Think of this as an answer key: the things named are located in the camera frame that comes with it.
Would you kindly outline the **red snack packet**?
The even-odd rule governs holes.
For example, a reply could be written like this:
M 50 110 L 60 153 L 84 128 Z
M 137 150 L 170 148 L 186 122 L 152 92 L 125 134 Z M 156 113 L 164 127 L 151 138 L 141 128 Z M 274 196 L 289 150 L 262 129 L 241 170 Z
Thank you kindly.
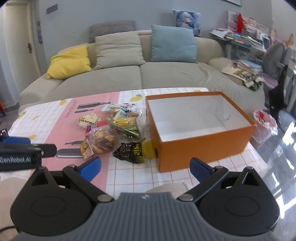
M 98 130 L 99 128 L 102 128 L 103 126 L 107 126 L 107 125 L 108 125 L 108 123 L 105 120 L 98 121 L 92 125 L 88 125 L 86 127 L 86 133 L 90 133 L 91 131 Z

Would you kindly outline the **beige cushion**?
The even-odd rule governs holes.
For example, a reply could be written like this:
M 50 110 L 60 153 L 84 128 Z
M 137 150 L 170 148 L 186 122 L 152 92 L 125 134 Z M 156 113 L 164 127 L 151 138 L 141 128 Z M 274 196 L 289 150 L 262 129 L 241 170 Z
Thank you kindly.
M 95 70 L 145 64 L 137 31 L 95 37 Z

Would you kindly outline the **white gluten strips packet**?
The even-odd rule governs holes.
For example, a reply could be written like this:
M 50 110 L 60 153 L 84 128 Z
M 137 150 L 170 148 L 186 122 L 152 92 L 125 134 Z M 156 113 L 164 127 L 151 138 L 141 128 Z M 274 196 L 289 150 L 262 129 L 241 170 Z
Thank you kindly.
M 124 113 L 131 114 L 135 117 L 141 116 L 142 114 L 142 110 L 136 104 L 133 103 L 110 103 L 102 109 L 102 112 L 108 117 L 115 116 L 119 111 L 123 111 Z

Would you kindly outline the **yellow cushion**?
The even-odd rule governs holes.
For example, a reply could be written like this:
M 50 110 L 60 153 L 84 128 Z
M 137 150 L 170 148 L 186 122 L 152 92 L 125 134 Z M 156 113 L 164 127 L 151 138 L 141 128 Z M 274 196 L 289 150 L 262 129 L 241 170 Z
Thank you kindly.
M 46 73 L 46 79 L 67 79 L 90 71 L 88 46 L 81 45 L 53 56 Z

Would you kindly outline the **orange cardboard box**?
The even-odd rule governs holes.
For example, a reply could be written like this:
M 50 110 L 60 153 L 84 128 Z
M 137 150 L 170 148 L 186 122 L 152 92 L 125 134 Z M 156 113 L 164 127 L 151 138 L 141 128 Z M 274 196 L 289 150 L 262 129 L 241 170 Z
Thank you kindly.
M 152 149 L 159 172 L 189 168 L 244 151 L 256 124 L 222 92 L 187 92 L 145 98 Z

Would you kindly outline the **cluttered book shelf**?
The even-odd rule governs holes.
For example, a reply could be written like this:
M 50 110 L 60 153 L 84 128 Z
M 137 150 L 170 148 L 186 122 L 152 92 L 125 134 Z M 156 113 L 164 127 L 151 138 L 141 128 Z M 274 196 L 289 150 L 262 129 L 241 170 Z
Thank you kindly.
M 210 34 L 225 45 L 225 57 L 232 60 L 262 60 L 271 45 L 267 27 L 233 11 L 227 12 L 226 28 L 215 27 Z

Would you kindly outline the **waffle cookie packet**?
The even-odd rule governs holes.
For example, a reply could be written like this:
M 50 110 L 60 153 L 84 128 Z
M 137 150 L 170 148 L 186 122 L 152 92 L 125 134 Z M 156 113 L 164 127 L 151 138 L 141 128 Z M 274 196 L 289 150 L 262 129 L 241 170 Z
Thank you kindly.
M 87 128 L 88 126 L 95 125 L 99 121 L 101 121 L 101 116 L 91 113 L 79 118 L 78 125 L 82 128 Z

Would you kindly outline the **black yellow snack packet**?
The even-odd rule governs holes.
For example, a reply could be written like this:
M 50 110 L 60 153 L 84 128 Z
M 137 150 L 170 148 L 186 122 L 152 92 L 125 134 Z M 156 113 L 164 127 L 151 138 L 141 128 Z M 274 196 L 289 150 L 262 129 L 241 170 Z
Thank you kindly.
M 121 161 L 132 164 L 142 164 L 147 160 L 156 159 L 151 140 L 143 139 L 139 142 L 121 143 L 113 152 L 113 156 Z

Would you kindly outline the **beige sofa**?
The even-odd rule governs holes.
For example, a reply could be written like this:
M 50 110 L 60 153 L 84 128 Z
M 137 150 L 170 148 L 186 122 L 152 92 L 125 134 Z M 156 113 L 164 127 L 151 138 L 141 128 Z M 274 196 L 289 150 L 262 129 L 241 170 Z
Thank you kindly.
M 249 115 L 264 109 L 262 86 L 252 91 L 241 80 L 221 72 L 232 61 L 223 56 L 216 40 L 195 38 L 196 63 L 152 62 L 151 36 L 140 36 L 140 42 L 145 64 L 92 69 L 67 79 L 47 79 L 42 75 L 20 93 L 19 111 L 32 105 L 92 94 L 191 87 L 223 92 Z

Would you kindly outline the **green yellow snack bag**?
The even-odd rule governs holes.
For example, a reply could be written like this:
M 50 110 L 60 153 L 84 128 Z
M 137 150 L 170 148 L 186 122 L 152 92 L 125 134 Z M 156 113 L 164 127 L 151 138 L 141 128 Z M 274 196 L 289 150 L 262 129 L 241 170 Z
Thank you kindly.
M 125 112 L 122 109 L 110 111 L 107 117 L 107 123 L 117 131 L 124 134 L 140 138 L 140 130 L 137 125 L 138 115 L 134 112 Z

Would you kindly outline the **anime print pillow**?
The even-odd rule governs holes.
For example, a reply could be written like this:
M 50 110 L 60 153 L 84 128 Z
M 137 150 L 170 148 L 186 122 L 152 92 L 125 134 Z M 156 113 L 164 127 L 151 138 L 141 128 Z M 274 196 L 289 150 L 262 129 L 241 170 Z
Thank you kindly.
M 191 29 L 195 37 L 201 37 L 200 13 L 172 9 L 176 27 Z

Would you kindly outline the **pink trash bin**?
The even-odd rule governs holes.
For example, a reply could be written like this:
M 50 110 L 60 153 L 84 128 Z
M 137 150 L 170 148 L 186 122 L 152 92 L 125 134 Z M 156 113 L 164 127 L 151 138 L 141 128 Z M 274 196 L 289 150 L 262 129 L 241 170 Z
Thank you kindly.
M 250 143 L 255 149 L 260 148 L 271 136 L 278 135 L 278 125 L 275 119 L 265 111 L 256 110 L 253 112 L 253 120 L 256 129 Z

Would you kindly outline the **white door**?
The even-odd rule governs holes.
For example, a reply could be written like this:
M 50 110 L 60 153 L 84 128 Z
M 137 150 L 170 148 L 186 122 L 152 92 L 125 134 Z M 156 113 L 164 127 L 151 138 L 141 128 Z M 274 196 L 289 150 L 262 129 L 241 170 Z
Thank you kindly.
M 33 38 L 31 1 L 8 1 L 4 5 L 4 38 L 13 78 L 22 92 L 41 76 Z

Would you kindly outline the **stack of magazines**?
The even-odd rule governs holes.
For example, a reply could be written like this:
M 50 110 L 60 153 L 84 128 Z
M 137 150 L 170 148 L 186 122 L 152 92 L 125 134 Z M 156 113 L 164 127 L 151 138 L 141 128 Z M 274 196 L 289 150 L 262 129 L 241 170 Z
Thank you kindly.
M 243 85 L 252 91 L 257 91 L 265 84 L 261 76 L 262 67 L 247 60 L 239 60 L 222 69 L 222 73 L 237 78 Z

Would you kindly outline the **teal cushion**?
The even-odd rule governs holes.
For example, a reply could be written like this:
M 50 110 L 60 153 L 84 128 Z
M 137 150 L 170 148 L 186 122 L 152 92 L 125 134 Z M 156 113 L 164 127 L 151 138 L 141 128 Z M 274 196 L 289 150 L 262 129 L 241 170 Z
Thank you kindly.
M 195 36 L 191 29 L 152 25 L 152 62 L 197 62 Z

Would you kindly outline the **dried fruit chips bag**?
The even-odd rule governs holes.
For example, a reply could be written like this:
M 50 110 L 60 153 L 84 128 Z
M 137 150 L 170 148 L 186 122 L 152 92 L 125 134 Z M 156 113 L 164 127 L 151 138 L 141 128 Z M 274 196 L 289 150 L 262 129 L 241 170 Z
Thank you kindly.
M 88 160 L 93 156 L 110 153 L 118 144 L 118 136 L 109 125 L 85 134 L 84 141 L 80 144 L 83 159 Z

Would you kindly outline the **grey cushion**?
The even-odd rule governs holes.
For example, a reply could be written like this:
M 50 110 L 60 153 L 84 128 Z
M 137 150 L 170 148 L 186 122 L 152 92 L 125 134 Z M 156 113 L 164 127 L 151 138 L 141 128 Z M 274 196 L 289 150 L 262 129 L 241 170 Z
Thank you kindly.
M 88 43 L 94 43 L 95 37 L 122 33 L 122 32 L 131 32 L 135 30 L 135 21 L 115 21 L 101 24 L 91 25 L 89 28 L 89 39 Z

